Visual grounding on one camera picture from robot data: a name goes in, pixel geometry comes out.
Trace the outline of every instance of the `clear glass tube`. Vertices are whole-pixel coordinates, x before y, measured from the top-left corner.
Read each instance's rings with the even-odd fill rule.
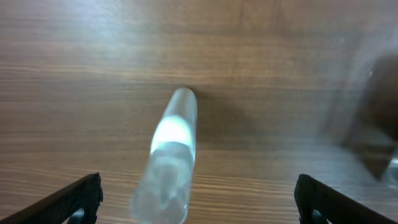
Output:
[[[188,215],[195,164],[197,101],[187,88],[178,89],[160,120],[150,157],[132,200],[140,223],[179,224]]]

